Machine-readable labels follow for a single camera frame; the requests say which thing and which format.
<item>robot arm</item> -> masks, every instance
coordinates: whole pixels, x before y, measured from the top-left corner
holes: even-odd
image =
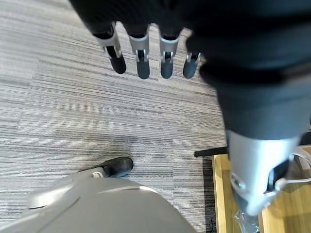
[[[308,0],[70,0],[107,51],[126,65],[114,28],[124,24],[142,79],[149,76],[148,25],[160,29],[161,75],[173,71],[178,36],[192,30],[184,75],[200,73],[223,112],[231,186],[239,207],[257,215],[285,185],[289,156],[311,115],[311,2]]]

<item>wooden table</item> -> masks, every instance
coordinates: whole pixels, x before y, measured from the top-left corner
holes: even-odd
[[[311,148],[304,148],[311,154]],[[213,156],[218,233],[241,233],[229,180],[227,155]],[[261,233],[311,233],[311,183],[288,184],[259,215]]]

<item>black shoe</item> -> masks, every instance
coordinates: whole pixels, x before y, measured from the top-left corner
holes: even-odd
[[[133,160],[129,157],[118,157],[115,159],[109,159],[96,166],[81,170],[90,170],[96,167],[102,167],[105,171],[105,177],[119,178],[127,175],[133,169]]]

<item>gray carpet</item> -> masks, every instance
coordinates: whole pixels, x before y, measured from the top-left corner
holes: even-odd
[[[120,24],[118,33],[122,75],[66,0],[0,0],[0,224],[22,213],[30,192],[126,155],[135,162],[129,179],[157,190],[198,232],[215,231],[211,163],[204,177],[193,152],[223,146],[225,136],[214,90],[198,73],[182,76],[190,33],[168,80],[155,26],[147,80]]]

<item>clear plastic object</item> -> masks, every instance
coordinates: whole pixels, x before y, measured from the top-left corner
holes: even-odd
[[[242,233],[259,232],[258,216],[250,216],[241,210],[238,210],[234,217],[238,220]]]

